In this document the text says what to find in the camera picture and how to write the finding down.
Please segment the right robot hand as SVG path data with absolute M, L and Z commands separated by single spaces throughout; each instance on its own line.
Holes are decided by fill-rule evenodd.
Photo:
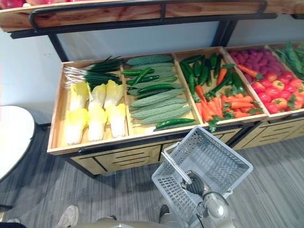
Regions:
M 181 187 L 190 193 L 203 196 L 205 185 L 201 177 L 196 173 L 193 172 L 192 170 L 186 171 L 186 174 L 192 181 L 191 184 L 187 184 L 185 180 L 182 180 Z

